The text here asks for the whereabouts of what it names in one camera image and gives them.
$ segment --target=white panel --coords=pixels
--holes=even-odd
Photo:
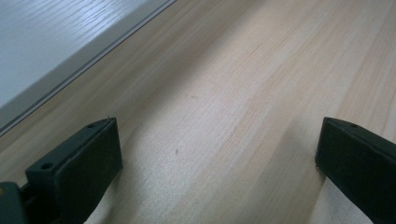
[[[171,2],[1,0],[0,135]]]

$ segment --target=black plastic piece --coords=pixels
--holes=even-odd
[[[30,166],[26,170],[28,184],[19,194],[14,193],[11,201],[0,195],[0,204],[21,208],[18,202],[23,201],[21,210],[28,222],[9,223],[83,223],[121,168],[116,119],[99,120]],[[0,216],[0,223],[8,222]]]
[[[20,190],[15,183],[0,183],[0,223],[29,223],[23,209],[23,200]]]
[[[396,223],[396,145],[356,124],[325,118],[316,164],[374,223]]]

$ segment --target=table surface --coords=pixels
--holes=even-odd
[[[396,141],[396,2],[178,0],[0,138],[0,180],[107,116],[88,223],[370,223],[314,156],[323,117]]]

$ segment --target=wooden table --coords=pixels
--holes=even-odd
[[[107,116],[124,168],[89,223],[359,220],[314,156],[325,116],[396,141],[396,2],[178,0],[0,138],[1,180]]]

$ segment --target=hole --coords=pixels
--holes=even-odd
[[[51,168],[53,166],[53,163],[51,162],[47,162],[44,165],[41,166],[42,170],[48,170],[49,168]]]

